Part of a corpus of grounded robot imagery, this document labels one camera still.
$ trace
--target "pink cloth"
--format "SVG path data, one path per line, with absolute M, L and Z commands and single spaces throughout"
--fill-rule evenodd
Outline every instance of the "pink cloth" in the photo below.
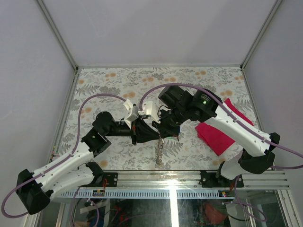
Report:
M 225 103 L 239 117 L 247 121 L 249 124 L 253 125 L 253 123 L 247 117 L 245 117 L 244 114 L 242 114 L 236 109 L 236 107 L 232 105 L 229 98 L 225 100 Z M 220 130 L 205 123 L 198 124 L 196 130 L 198 132 L 198 137 L 201 138 L 208 146 L 210 146 L 210 148 L 216 153 L 217 156 L 221 155 L 235 142 Z

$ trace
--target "glass panel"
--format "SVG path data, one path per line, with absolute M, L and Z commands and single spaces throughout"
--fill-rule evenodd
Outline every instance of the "glass panel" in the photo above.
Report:
M 99 206 L 98 227 L 286 227 L 275 192 L 239 191 L 242 202 L 263 211 L 267 222 L 250 219 L 239 204 L 202 199 L 93 199 Z M 255 210 L 252 215 L 263 219 Z M 77 199 L 75 227 L 92 227 L 97 211 Z

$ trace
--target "metal frame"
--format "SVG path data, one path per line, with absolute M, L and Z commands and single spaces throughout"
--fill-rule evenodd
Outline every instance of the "metal frame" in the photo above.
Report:
M 55 150 L 58 150 L 60 143 L 62 141 L 62 136 L 65 129 L 65 124 L 67 121 L 67 117 L 69 115 L 71 103 L 73 100 L 73 96 L 75 94 L 77 81 L 79 78 L 79 74 L 82 69 L 89 68 L 139 68 L 139 67 L 220 67 L 222 65 L 125 65 L 125 66 L 100 66 L 100 65 L 90 65 L 90 66 L 81 66 L 78 67 L 75 62 L 72 54 L 66 46 L 65 41 L 63 40 L 56 24 L 54 23 L 45 3 L 43 0 L 35 0 L 37 5 L 39 6 L 43 16 L 45 17 L 48 25 L 50 26 L 51 31 L 56 37 L 58 44 L 60 45 L 62 51 L 66 55 L 70 65 L 75 70 L 75 75 L 73 81 L 70 85 L 69 92 L 67 98 L 64 103 L 64 109 L 62 115 L 60 117 L 60 122 L 56 130 L 56 135 L 51 147 L 50 156 L 47 160 L 49 162 L 52 154 Z M 264 24 L 262 25 L 257 37 L 255 38 L 248 54 L 246 55 L 244 61 L 240 65 L 242 69 L 243 76 L 245 78 L 245 84 L 247 86 L 247 90 L 249 96 L 252 100 L 253 109 L 255 111 L 255 115 L 257 117 L 257 121 L 261 130 L 263 130 L 263 125 L 260 120 L 258 109 L 255 105 L 254 98 L 251 93 L 251 89 L 249 83 L 247 81 L 247 77 L 245 75 L 245 67 L 247 66 L 251 56 L 253 55 L 256 47 L 258 46 L 262 36 L 267 30 L 270 22 L 272 21 L 274 15 L 277 10 L 281 6 L 283 0 L 276 0 L 274 6 L 272 7 L 269 15 L 267 16 Z M 238 65 L 225 65 L 226 67 L 233 67 Z M 118 171 L 119 172 L 119 181 L 118 187 L 115 189 L 117 193 L 124 193 L 129 190 L 133 191 L 143 191 L 143 190 L 163 190 L 173 185 L 179 188 L 181 191 L 190 190 L 191 192 L 202 192 L 204 190 L 218 190 L 218 189 L 202 189 L 201 186 L 197 183 L 200 180 L 199 171 Z M 277 190 L 278 196 L 280 198 L 281 209 L 285 213 L 285 220 L 287 221 L 289 226 L 302 226 L 300 220 L 296 217 L 298 216 L 298 212 L 296 207 L 294 206 L 294 201 L 291 196 L 291 192 L 289 191 L 289 186 L 285 174 L 283 171 L 266 171 L 262 175 L 251 175 L 244 174 L 244 188 L 239 188 L 239 190 Z M 81 189 L 80 193 L 87 193 L 87 189 Z M 57 225 L 62 221 L 62 216 L 64 213 L 64 204 L 60 206 L 59 215 L 57 219 Z M 28 215 L 24 222 L 24 227 L 36 226 L 39 220 L 39 214 Z M 256 226 L 254 220 L 251 220 L 250 226 Z
M 250 204 L 250 201 L 249 201 L 248 199 L 244 199 L 244 202 L 247 203 L 247 204 Z M 250 214 L 253 214 L 253 210 L 252 210 L 251 207 L 246 207 L 246 209 L 248 210 L 248 212 L 249 212 Z M 247 213 L 245 213 L 245 212 L 244 212 L 244 217 L 245 217 L 246 220 L 247 220 L 247 219 L 249 220 L 248 224 L 249 224 L 250 227 L 255 227 L 255 226 L 256 226 L 256 220 L 253 219 L 251 216 L 249 216 L 249 215 L 248 215 Z
M 90 188 L 83 188 L 78 191 L 76 198 L 94 199 L 170 199 L 170 189 L 116 189 L 107 188 L 106 192 L 93 192 Z M 73 198 L 75 191 L 65 192 L 58 198 Z M 194 190 L 177 190 L 178 199 L 227 199 L 220 197 L 218 190 L 204 190 L 202 188 Z
M 65 209 L 65 203 L 61 203 L 60 208 L 59 208 L 58 218 L 56 221 L 56 227 L 61 227 L 64 209 Z
M 53 153 L 55 151 L 58 151 L 58 149 L 60 148 L 62 137 L 63 137 L 64 130 L 65 130 L 65 125 L 67 123 L 67 118 L 70 114 L 70 108 L 71 108 L 72 100 L 74 98 L 75 91 L 76 91 L 76 88 L 77 88 L 79 75 L 80 74 L 78 72 L 75 72 L 75 74 L 73 76 L 72 82 L 71 82 L 69 90 L 68 90 L 67 97 L 64 101 L 64 106 L 63 106 L 63 110 L 62 110 L 62 113 L 61 113 L 61 116 L 60 116 L 60 119 L 59 119 L 59 124 L 58 124 L 57 129 L 56 129 L 55 138 L 53 140 L 51 150 L 50 150 L 48 159 L 46 160 L 46 163 L 49 163 L 50 160 L 52 160 Z
M 104 227 L 108 226 L 109 223 L 109 215 L 110 215 L 109 211 L 110 211 L 110 201 L 109 199 L 107 199 L 107 204 L 105 206 L 106 215 L 104 216 L 104 224 L 103 224 Z
M 255 38 L 254 42 L 252 43 L 252 46 L 250 47 L 250 50 L 248 51 L 247 55 L 245 56 L 242 64 L 240 65 L 240 68 L 244 69 L 247 65 L 247 63 L 249 62 L 252 54 L 254 53 L 256 47 L 258 46 L 261 38 L 263 37 L 264 33 L 266 32 L 270 22 L 272 21 L 272 19 L 274 18 L 276 12 L 278 11 L 278 9 L 280 8 L 282 2 L 284 0 L 276 0 L 275 4 L 273 5 L 273 7 L 271 8 L 271 11 L 269 12 L 267 18 L 265 19 L 259 33 L 257 34 L 257 37 Z
M 43 0 L 35 0 L 35 2 L 37 3 L 37 5 L 39 6 L 43 16 L 45 17 L 45 20 L 47 21 L 51 31 L 53 32 L 55 38 L 57 39 L 58 41 L 58 44 L 60 45 L 60 47 L 62 48 L 66 58 L 68 59 L 68 61 L 70 62 L 71 64 L 71 67 L 77 71 L 78 69 L 78 65 L 76 63 L 76 61 L 74 60 L 71 52 L 69 51 L 69 49 L 67 48 L 66 44 L 65 44 L 65 41 L 63 40 L 56 24 L 54 23 L 45 3 Z

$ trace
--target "white cable clip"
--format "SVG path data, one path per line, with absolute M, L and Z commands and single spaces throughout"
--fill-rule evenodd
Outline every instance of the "white cable clip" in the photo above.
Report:
M 236 117 L 235 120 L 233 120 L 233 122 L 235 122 L 235 123 L 238 122 L 238 121 L 239 121 L 239 119 L 237 117 Z
M 87 199 L 87 201 L 86 202 L 90 202 L 90 205 L 92 206 L 93 205 L 93 201 L 92 200 L 90 200 L 90 199 Z
M 39 174 L 41 174 L 41 176 L 45 176 L 45 171 L 46 170 L 41 170 L 38 174 L 36 172 L 33 172 L 34 173 L 33 175 L 39 175 Z
M 159 107 L 153 101 L 147 101 L 143 103 L 142 111 L 139 111 L 139 115 L 151 116 L 155 122 L 160 123 L 158 111 Z
M 132 128 L 132 122 L 135 121 L 139 117 L 139 108 L 133 103 L 127 99 L 123 105 L 127 109 L 127 114 L 124 116 L 124 122 L 127 124 L 127 126 L 131 129 Z

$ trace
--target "white wall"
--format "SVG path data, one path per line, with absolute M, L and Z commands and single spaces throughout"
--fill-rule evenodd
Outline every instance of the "white wall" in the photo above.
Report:
M 240 65 L 276 0 L 45 0 L 79 65 Z
M 33 0 L 0 1 L 0 201 L 18 173 L 45 165 L 73 71 Z M 25 212 L 14 194 L 6 210 Z M 22 218 L 0 214 L 1 226 Z
M 246 68 L 261 120 L 280 144 L 303 153 L 303 1 L 286 0 L 274 17 Z M 276 164 L 302 165 L 297 156 L 276 149 Z M 287 171 L 303 218 L 303 170 Z

